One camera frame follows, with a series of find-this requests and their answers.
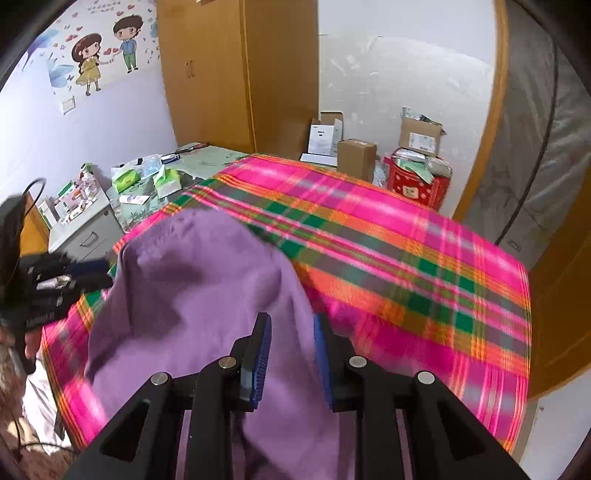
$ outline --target drawer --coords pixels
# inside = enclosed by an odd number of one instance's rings
[[[123,230],[111,208],[106,208],[70,238],[60,251],[73,260],[94,260],[104,257],[120,239]]]

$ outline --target wardrobe door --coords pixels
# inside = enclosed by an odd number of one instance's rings
[[[255,148],[299,160],[318,116],[316,0],[244,0]]]
[[[166,99],[173,122],[177,145],[207,141],[200,137],[197,117],[198,100],[194,95],[190,60],[194,50],[190,38],[194,8],[191,0],[158,1],[158,35]]]
[[[179,7],[164,7],[158,29],[177,142],[211,142],[252,153],[242,1],[173,3]]]

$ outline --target cartoon girl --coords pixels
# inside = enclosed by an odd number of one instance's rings
[[[94,82],[96,91],[100,92],[99,65],[107,65],[113,60],[99,61],[100,42],[102,37],[98,33],[87,35],[74,45],[72,59],[79,63],[80,76],[76,79],[77,85],[86,85],[86,96],[90,96],[90,83]]]

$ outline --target light switch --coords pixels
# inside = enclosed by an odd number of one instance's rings
[[[74,108],[76,108],[76,100],[74,98],[74,96],[66,99],[66,100],[62,100],[61,102],[61,112],[65,115],[66,113],[68,113],[70,110],[73,110]]]

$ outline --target purple towel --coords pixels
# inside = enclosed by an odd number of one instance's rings
[[[250,334],[258,312],[268,312],[265,390],[257,411],[246,414],[243,455],[234,449],[235,478],[351,476],[350,433],[339,447],[350,417],[324,402],[312,309],[279,250],[222,212],[191,209],[126,244],[118,261],[90,332],[87,366],[109,418],[153,373],[201,370]]]

